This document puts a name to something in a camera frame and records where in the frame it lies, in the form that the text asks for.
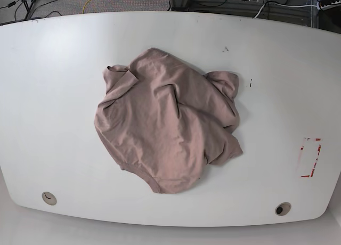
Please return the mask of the left table grommet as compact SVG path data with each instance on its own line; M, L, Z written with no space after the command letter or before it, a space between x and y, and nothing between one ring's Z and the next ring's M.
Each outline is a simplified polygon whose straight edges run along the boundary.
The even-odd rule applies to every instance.
M50 192L43 192L42 199L46 204L50 206L54 206L57 203L56 197Z

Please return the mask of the right table grommet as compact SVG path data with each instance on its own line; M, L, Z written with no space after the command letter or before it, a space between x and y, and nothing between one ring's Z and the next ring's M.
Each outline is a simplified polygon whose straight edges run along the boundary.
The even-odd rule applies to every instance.
M291 210L291 204L288 202L283 202L279 204L275 209L275 214L277 216L285 216Z

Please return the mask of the red tape marking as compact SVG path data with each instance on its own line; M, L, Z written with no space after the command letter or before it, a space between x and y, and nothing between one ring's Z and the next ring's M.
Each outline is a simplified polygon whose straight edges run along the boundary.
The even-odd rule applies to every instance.
M322 147L321 138L305 137L299 151L296 172L300 178L313 177Z

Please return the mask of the table grommet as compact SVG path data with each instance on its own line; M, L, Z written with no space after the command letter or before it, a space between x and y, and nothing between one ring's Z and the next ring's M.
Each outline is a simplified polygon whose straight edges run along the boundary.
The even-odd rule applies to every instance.
M275 209L275 214L277 216L285 216L291 210L291 204L288 202L283 202L279 204Z
M46 204L50 206L54 206L57 203L56 197L50 192L43 192L42 199Z

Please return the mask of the white power strip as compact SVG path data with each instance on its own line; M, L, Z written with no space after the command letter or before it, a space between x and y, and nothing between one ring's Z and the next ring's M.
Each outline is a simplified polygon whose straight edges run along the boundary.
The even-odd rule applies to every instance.
M317 5L319 10L327 10L334 7L340 7L340 0L321 0Z

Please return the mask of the dusty pink T-shirt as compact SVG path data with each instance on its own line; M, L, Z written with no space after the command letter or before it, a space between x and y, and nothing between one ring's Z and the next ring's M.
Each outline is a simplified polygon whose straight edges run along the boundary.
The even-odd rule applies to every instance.
M96 132L120 168L143 179L154 193L183 192L206 165L242 154L233 136L240 122L236 74L202 75L150 48L128 66L107 67L103 78Z

